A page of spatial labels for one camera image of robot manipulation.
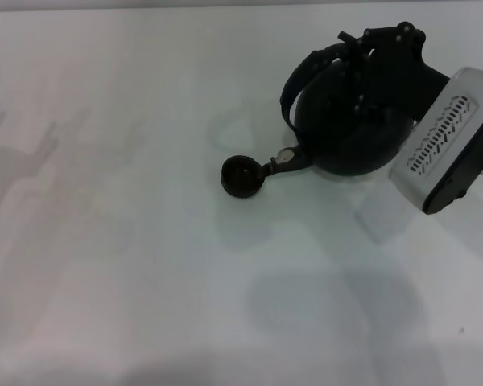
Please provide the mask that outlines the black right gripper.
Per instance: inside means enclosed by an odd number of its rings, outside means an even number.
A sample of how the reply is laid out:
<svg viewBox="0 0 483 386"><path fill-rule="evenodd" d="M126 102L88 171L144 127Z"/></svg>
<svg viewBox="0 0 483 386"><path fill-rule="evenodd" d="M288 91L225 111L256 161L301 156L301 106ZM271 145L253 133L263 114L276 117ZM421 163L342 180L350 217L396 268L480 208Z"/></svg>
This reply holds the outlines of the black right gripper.
<svg viewBox="0 0 483 386"><path fill-rule="evenodd" d="M340 32L350 49L350 110L364 121L384 121L386 107L421 121L449 78L423 61L426 35L412 23L367 28L355 38Z"/></svg>

